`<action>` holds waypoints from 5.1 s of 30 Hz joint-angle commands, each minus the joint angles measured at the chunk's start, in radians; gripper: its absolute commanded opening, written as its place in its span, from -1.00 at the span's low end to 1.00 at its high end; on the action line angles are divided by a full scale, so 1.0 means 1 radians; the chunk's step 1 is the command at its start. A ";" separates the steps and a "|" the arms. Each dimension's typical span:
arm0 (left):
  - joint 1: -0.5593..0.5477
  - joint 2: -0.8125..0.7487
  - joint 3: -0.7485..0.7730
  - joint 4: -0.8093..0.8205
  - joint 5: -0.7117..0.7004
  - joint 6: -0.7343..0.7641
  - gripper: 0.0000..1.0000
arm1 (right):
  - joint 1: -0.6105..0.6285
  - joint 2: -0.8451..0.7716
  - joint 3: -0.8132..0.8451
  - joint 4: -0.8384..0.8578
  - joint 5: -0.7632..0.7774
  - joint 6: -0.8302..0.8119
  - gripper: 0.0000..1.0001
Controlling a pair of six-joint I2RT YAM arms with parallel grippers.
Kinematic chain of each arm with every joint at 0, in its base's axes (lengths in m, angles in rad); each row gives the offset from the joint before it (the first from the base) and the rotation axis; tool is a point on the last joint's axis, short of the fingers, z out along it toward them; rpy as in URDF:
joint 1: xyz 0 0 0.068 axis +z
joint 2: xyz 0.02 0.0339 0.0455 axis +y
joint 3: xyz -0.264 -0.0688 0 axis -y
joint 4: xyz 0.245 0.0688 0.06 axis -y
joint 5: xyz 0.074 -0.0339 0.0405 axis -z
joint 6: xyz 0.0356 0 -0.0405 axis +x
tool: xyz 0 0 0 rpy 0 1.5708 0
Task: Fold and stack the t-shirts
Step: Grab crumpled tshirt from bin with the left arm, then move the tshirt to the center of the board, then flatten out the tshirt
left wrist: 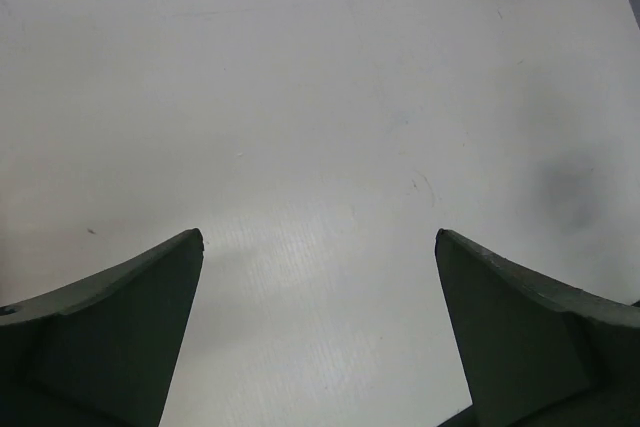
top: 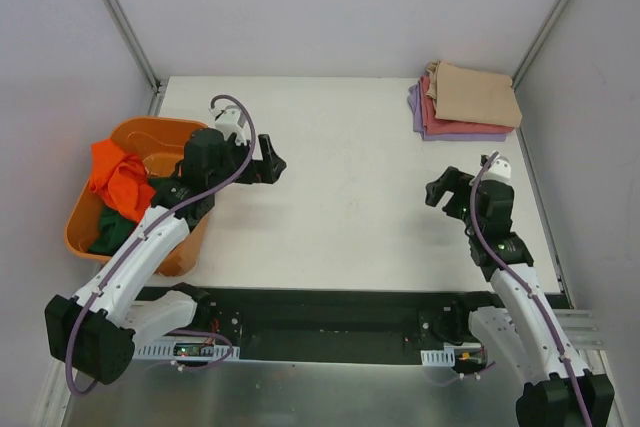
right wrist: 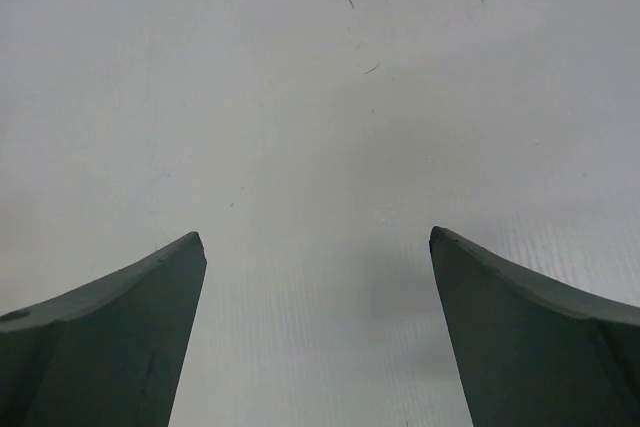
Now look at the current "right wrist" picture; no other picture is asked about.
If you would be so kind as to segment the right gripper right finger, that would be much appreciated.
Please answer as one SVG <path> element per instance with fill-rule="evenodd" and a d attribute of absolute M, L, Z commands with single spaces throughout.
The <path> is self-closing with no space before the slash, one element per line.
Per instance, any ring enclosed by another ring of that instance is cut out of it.
<path fill-rule="evenodd" d="M 435 227 L 429 248 L 476 426 L 636 426 L 639 310 Z"/>

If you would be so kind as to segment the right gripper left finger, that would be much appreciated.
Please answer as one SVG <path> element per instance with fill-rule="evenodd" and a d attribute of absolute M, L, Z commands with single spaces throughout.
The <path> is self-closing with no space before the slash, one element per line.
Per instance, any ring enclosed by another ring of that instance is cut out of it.
<path fill-rule="evenodd" d="M 168 425 L 206 266 L 190 232 L 2 315 L 2 425 Z"/>

